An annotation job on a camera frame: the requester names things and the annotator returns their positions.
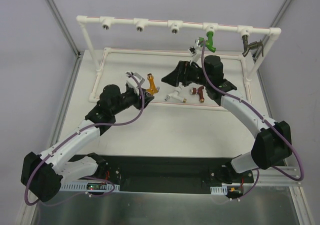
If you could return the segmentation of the yellow faucet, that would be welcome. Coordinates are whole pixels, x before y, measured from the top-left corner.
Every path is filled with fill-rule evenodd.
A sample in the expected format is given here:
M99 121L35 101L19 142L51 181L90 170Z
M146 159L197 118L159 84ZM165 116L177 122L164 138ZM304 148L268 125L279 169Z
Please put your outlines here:
M160 88L156 87L154 76L151 73L147 74L147 80L149 82L149 88L146 89L146 92L150 96L153 96L154 94L157 94L160 91Z

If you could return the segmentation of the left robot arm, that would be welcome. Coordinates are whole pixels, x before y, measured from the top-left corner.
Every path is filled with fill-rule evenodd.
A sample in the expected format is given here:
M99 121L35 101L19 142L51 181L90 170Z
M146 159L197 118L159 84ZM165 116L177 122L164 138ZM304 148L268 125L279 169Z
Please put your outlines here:
M79 161L70 159L109 128L117 126L117 114L131 106L143 112L154 99L150 89L129 82L125 86L124 93L115 84L105 86L96 105L69 137L39 154L30 152L24 157L20 181L25 185L24 202L28 206L51 200L61 186L71 181L86 176L99 180L105 176L106 162L94 152Z

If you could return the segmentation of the white pipe frame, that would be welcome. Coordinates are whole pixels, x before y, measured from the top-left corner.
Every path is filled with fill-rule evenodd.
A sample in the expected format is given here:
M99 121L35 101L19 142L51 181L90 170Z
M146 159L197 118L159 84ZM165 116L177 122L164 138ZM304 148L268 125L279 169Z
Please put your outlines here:
M261 34L266 35L269 39L263 46L263 52L261 56L254 60L253 58L248 58L242 54L220 54L220 58L223 60L236 60L241 63L241 69L243 74L243 88L245 90L245 96L249 102L257 102L261 108L264 110L268 109L268 105L263 98L264 91L262 87L254 88L258 83L259 76L257 74L259 67L261 66L264 55L266 55L274 42L279 38L282 30L279 27L252 27L248 25L222 25L218 23L197 23L197 22L186 22L182 20L151 20L147 18L115 18L110 16L84 16L78 15L76 17L77 23L81 28L84 40L87 44L88 51L91 55L92 62L95 66L95 80L92 87L92 91L89 94L88 102L96 103L98 101L98 88L100 85L101 78L105 73L105 64L109 54L132 54L132 55L142 55L142 56L165 56L165 57L190 57L194 62L199 61L200 55L190 52L173 51L173 50L141 50L141 49L121 49L121 48L111 48L106 47L103 50L102 59L98 60L95 49L93 47L92 41L87 31L88 24L101 24L104 30L109 30L112 25L132 25L136 27L138 32L142 32L146 27L163 27L169 28L173 34L177 34L180 29L197 29L205 31L208 37L209 44L206 48L209 51L213 51L213 37L215 32L232 32L237 33L241 37L248 38L251 34Z

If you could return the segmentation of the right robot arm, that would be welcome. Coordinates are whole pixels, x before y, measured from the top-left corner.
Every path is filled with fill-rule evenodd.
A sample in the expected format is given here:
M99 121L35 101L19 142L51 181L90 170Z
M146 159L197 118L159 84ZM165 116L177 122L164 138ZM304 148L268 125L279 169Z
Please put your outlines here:
M231 112L253 135L255 141L251 151L239 155L214 172L215 178L226 184L232 184L243 174L254 170L266 170L292 155L291 128L285 121L276 122L270 117L250 108L237 87L224 77L224 65L221 58L208 55L204 65L180 60L176 68L161 81L173 87L187 87L194 83L205 87L207 96Z

